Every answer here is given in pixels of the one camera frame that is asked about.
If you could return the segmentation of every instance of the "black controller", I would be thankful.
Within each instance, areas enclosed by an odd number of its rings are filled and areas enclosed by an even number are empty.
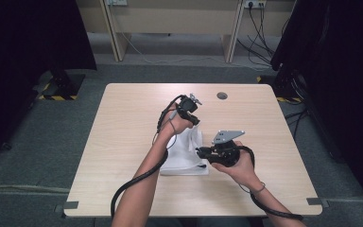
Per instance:
[[[176,103],[176,100],[180,99],[181,102],[178,104]],[[174,113],[172,115],[170,115],[170,119],[172,119],[175,114],[179,114],[179,116],[185,120],[190,121],[191,123],[193,123],[193,125],[197,125],[199,123],[199,119],[192,115],[191,113],[194,112],[198,106],[197,103],[199,105],[202,105],[202,103],[199,102],[198,99],[196,99],[196,97],[193,94],[190,94],[190,97],[186,96],[186,95],[179,95],[177,97],[175,97],[170,103],[169,105],[161,112],[161,116],[159,117],[158,120],[158,125],[157,125],[157,133],[159,133],[159,131],[161,130],[161,126],[162,123],[164,121],[164,117],[167,115],[167,113],[169,111],[174,111]],[[170,110],[170,107],[176,104],[176,110]]]
[[[240,159],[240,150],[233,140],[210,148],[196,148],[196,151],[200,159],[207,159],[210,164],[220,163],[225,167],[234,166]]]
[[[237,146],[233,139],[244,134],[243,131],[219,131],[213,141],[214,146],[196,148],[200,159],[207,159],[211,163],[220,163],[226,167],[234,166],[240,159],[240,150],[252,154],[250,148]]]

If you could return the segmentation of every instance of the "person's right arm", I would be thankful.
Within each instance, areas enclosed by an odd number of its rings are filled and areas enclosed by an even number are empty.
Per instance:
[[[241,142],[234,141],[238,146],[243,146]],[[254,196],[259,202],[264,204],[266,207],[284,212],[291,213],[287,208],[285,208],[265,187],[261,190],[264,185],[261,183],[259,178],[254,172],[254,167],[251,162],[250,155],[244,151],[240,151],[240,159],[238,162],[231,167],[225,167],[218,163],[213,163],[212,166],[220,172],[224,172],[230,175],[235,182],[246,186],[251,192],[254,192]],[[273,225],[277,227],[288,226],[305,226],[301,221],[292,218],[282,218],[278,216],[271,215],[267,213],[269,219],[272,221]]]

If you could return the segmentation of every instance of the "black curtain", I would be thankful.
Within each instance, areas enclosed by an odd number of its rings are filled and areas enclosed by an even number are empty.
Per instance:
[[[76,2],[0,1],[0,145],[53,69],[96,69]]]
[[[363,4],[330,2],[329,28],[308,92],[344,160],[363,187]]]

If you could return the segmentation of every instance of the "electrical cord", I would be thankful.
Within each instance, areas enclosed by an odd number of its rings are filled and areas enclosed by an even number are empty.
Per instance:
[[[252,166],[255,167],[255,156],[254,156],[254,153],[252,152],[252,150],[247,147],[244,147],[244,146],[237,147],[237,148],[243,148],[250,155]],[[243,191],[249,193],[251,195],[251,199],[254,202],[254,204],[257,205],[260,209],[262,209],[266,213],[272,214],[274,216],[282,217],[282,218],[292,218],[292,219],[303,220],[303,216],[301,216],[301,215],[285,213],[285,212],[280,212],[280,211],[270,209],[269,207],[262,204],[258,199],[256,199],[254,193],[251,193],[250,191],[247,191],[246,189],[244,189],[241,184],[238,184],[238,185],[240,186],[241,189],[243,189]]]
[[[263,47],[262,45],[260,45],[260,44],[258,44],[258,43],[256,43],[251,37],[250,37],[250,35],[248,35],[247,37],[249,37],[249,39],[250,39],[250,41],[252,42],[252,43],[254,43],[256,46],[258,46],[258,47],[260,47],[261,49],[264,49],[264,50],[267,50],[265,47]]]
[[[170,121],[170,119],[167,119],[164,123],[163,123],[163,125],[164,124],[166,124],[167,122],[169,122],[170,123],[170,125],[172,126],[172,128],[173,128],[173,131],[176,131],[176,129],[175,129],[175,126],[173,125],[173,123],[172,123],[172,121]],[[156,139],[156,137],[158,136],[158,132],[156,132],[155,133],[155,135],[154,135],[154,137],[152,138],[152,145],[154,144],[154,142],[155,142],[155,139]],[[175,134],[175,140],[173,141],[173,143],[167,148],[167,149],[169,149],[169,148],[172,148],[175,144],[176,144],[176,140],[178,139],[178,135],[177,134]]]
[[[109,7],[110,7],[110,10],[112,9],[113,7],[113,4],[109,4]],[[237,67],[245,67],[245,68],[250,68],[256,72],[263,72],[263,71],[266,71],[270,68],[269,65],[266,65],[267,68],[264,68],[264,69],[258,69],[258,68],[254,68],[254,67],[251,67],[249,65],[242,65],[242,64],[236,64],[236,63],[228,63],[228,62],[225,62],[225,61],[221,61],[221,60],[218,60],[218,59],[215,59],[215,58],[212,58],[212,57],[202,57],[202,58],[185,58],[185,59],[180,59],[180,60],[173,60],[173,61],[150,61],[146,58],[146,56],[140,51],[138,50],[134,44],[126,37],[125,33],[124,32],[120,32],[122,34],[122,36],[124,37],[124,39],[126,40],[126,42],[128,42],[128,44],[143,58],[143,61],[146,62],[146,63],[150,63],[150,64],[159,64],[159,63],[176,63],[176,62],[181,62],[181,61],[203,61],[203,60],[212,60],[212,61],[217,61],[217,62],[220,62],[220,63],[223,63],[223,64],[227,64],[227,65],[232,65],[232,66],[237,66]]]
[[[300,104],[303,104],[300,100],[291,100],[289,98],[285,98],[285,102],[290,104],[290,105],[300,105]]]
[[[307,113],[307,110],[305,109],[303,112],[300,113],[299,118],[297,119],[296,128],[294,129],[294,132],[293,132],[294,140],[296,140],[296,133],[297,133],[297,128],[299,127],[300,120],[303,119],[303,115],[306,113]]]
[[[308,113],[303,114],[303,115],[302,115],[302,118],[300,118],[300,120],[303,120],[303,119],[304,119],[304,118],[306,118],[307,116],[308,116]],[[296,119],[296,120],[294,120],[294,121],[292,121],[292,122],[288,123],[287,125],[288,125],[288,126],[291,126],[292,124],[296,123],[298,120],[299,120],[299,119]]]
[[[299,86],[299,83],[296,81],[295,78],[293,78],[290,82],[291,86],[293,87],[294,91],[296,92],[296,94],[300,97],[301,101],[304,101],[304,90]]]
[[[269,48],[269,46],[267,45],[267,42],[265,40],[265,33],[264,33],[265,7],[264,7],[264,4],[260,3],[259,7],[261,10],[261,25],[260,25],[261,29],[260,30],[262,32],[262,41],[263,41],[265,48],[267,49],[267,52],[269,53],[269,56],[272,58],[274,51]]]
[[[322,29],[322,35],[320,37],[320,40],[318,42],[318,44],[321,44],[325,41],[326,39],[326,35],[328,33],[329,30],[329,20],[330,20],[330,6],[328,6],[328,8],[326,9],[326,13],[325,13],[325,18],[323,20],[323,29]]]
[[[264,7],[263,7],[263,4],[262,4],[262,3],[260,4],[260,12],[261,12],[261,15],[260,15],[261,20],[260,20],[260,22],[261,22],[261,24],[260,24],[259,29],[258,29],[258,26],[257,26],[257,24],[255,23],[255,21],[254,21],[254,19],[253,19],[253,17],[252,17],[251,9],[252,9],[252,8],[249,8],[250,18],[251,18],[251,20],[252,20],[252,23],[253,23],[253,25],[254,25],[255,31],[256,31],[256,33],[257,33],[257,34],[256,34],[256,37],[255,37],[255,39],[254,39],[254,42],[252,42],[252,44],[251,44],[251,47],[252,47],[252,46],[253,46],[253,44],[255,43],[256,39],[257,39],[257,38],[259,38],[259,40],[261,41],[261,43],[264,45],[264,48],[267,50],[267,52],[268,52],[269,56],[270,56],[270,57],[272,57],[272,55],[273,55],[274,51],[273,51],[273,50],[271,50],[271,49],[267,46],[267,42],[266,42],[266,40],[265,40],[265,35],[264,35],[264,18],[265,18],[265,9],[264,9]]]
[[[287,120],[288,118],[291,118],[291,117],[296,116],[296,115],[300,115],[301,113],[302,112],[288,114],[288,115],[285,116],[285,119]]]
[[[290,21],[290,17],[285,21],[285,24],[282,27],[282,36],[285,33],[285,27],[287,26],[288,22]]]
[[[264,56],[262,56],[261,54],[259,54],[258,52],[252,50],[251,48],[245,46],[244,44],[241,43],[241,41],[239,39],[237,39],[237,42],[239,44],[241,44],[247,51],[249,51],[249,60],[254,63],[254,64],[259,64],[259,65],[264,65],[266,67],[270,67],[270,60],[266,59]],[[255,62],[251,59],[250,53],[254,54],[258,59],[262,60],[264,63],[260,63],[260,62]]]
[[[149,171],[143,173],[142,175],[135,177],[133,179],[131,179],[130,181],[126,182],[125,184],[123,184],[119,189],[117,189],[116,193],[114,193],[112,201],[111,201],[111,217],[113,219],[114,217],[114,207],[116,205],[116,201],[119,198],[120,194],[122,194],[122,192],[126,189],[128,189],[129,187],[131,187],[132,185],[141,182],[143,179],[149,177],[150,175],[152,175],[154,172],[156,172],[166,161],[168,156],[168,152],[167,150],[164,152],[164,156],[161,159],[161,161],[155,165],[152,169],[150,169]]]

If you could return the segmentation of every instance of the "wooden table top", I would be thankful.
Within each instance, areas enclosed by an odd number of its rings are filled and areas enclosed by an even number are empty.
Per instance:
[[[219,92],[227,99],[219,99]],[[202,106],[203,145],[219,130],[245,131],[235,140],[255,154],[255,171],[291,212],[318,215],[320,205],[303,160],[272,92],[263,84],[109,84],[96,113],[64,213],[68,217],[109,217],[115,191],[129,181],[146,156],[161,111],[178,95],[193,93]],[[207,176],[160,176],[153,217],[263,216],[234,180],[210,166]]]

